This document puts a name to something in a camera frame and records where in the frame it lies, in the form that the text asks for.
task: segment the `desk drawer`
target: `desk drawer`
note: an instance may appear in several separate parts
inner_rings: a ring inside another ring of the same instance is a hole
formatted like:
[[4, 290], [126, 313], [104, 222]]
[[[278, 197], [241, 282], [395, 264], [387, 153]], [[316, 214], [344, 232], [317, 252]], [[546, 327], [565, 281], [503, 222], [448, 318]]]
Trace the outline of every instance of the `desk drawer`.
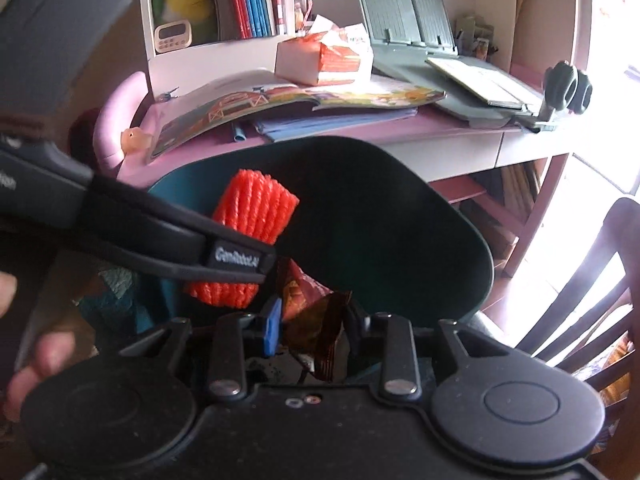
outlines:
[[434, 137], [381, 146], [425, 182], [495, 167], [502, 132]]
[[577, 128], [539, 134], [505, 132], [496, 166], [509, 166], [526, 160], [573, 152], [581, 137]]

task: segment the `small figurine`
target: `small figurine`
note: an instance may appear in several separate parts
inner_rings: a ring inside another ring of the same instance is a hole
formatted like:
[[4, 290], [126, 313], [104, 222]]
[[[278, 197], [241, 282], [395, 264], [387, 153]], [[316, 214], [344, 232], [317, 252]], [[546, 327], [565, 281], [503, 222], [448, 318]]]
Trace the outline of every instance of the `small figurine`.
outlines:
[[305, 15], [302, 13], [302, 6], [299, 2], [295, 4], [293, 14], [296, 20], [296, 32], [299, 32], [305, 25]]
[[127, 128], [120, 134], [120, 146], [125, 155], [148, 150], [151, 147], [151, 135], [137, 126]]

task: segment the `plush toy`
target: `plush toy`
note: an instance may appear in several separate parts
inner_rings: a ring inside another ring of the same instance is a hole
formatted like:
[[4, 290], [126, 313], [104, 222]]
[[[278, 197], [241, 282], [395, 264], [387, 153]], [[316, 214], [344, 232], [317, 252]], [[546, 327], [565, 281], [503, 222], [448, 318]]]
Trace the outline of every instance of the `plush toy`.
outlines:
[[191, 23], [191, 44], [212, 43], [218, 39], [213, 0], [152, 0], [156, 27], [178, 20]]
[[151, 135], [142, 131], [139, 127], [127, 128], [120, 134], [120, 146], [125, 155], [142, 152], [151, 146]]

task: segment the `yellow plush toy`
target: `yellow plush toy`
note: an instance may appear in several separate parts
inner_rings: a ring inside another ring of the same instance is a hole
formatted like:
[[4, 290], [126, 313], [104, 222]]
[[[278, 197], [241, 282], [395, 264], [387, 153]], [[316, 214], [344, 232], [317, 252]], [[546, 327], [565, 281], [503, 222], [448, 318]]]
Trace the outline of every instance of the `yellow plush toy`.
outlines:
[[191, 44], [217, 41], [213, 0], [152, 0], [156, 27], [178, 20], [191, 23]]

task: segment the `chair back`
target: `chair back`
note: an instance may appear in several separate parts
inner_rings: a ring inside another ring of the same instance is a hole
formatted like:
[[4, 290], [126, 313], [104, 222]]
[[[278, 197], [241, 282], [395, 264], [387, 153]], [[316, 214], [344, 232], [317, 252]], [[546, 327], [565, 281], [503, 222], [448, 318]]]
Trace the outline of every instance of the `chair back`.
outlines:
[[[583, 300], [615, 254], [622, 261], [624, 277], [576, 323], [543, 347]], [[601, 355], [625, 333], [631, 340], [634, 334], [640, 334], [640, 309], [632, 308], [610, 328], [589, 340], [617, 306], [628, 303], [626, 300], [632, 305], [640, 305], [640, 204], [630, 197], [618, 199], [611, 207], [575, 274], [516, 348], [549, 361], [580, 341], [557, 364], [558, 368], [573, 373]], [[606, 424], [620, 420], [614, 435], [603, 452], [592, 456], [592, 462], [610, 480], [635, 480], [640, 476], [640, 387], [633, 387], [633, 378], [640, 378], [640, 360], [635, 354], [634, 349], [586, 380], [596, 391], [602, 391], [629, 373], [632, 378], [626, 399], [606, 407]]]

